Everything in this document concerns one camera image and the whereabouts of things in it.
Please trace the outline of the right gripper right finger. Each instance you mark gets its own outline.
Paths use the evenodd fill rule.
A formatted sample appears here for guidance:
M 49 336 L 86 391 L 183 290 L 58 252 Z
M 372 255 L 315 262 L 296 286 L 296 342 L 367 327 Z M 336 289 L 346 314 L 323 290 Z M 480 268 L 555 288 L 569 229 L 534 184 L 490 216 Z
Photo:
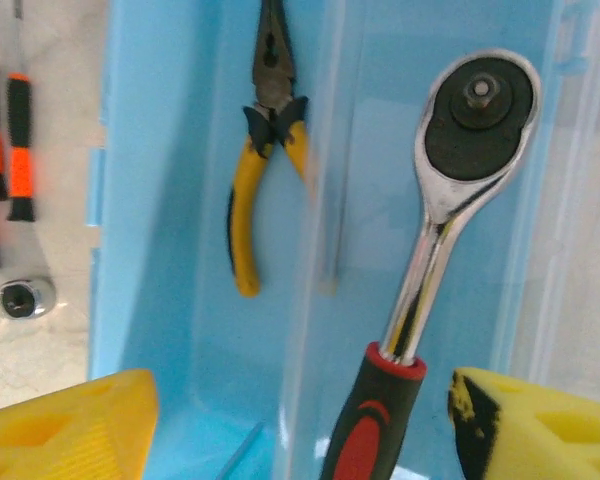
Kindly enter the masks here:
M 466 479 L 600 479 L 600 402 L 461 367 L 448 412 Z

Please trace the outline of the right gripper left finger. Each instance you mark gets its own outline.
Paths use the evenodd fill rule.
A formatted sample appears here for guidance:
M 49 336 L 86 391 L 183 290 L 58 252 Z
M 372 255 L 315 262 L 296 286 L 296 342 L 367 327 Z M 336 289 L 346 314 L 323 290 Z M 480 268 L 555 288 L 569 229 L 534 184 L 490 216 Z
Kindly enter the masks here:
M 0 409 L 0 479 L 140 479 L 159 413 L 130 369 Z

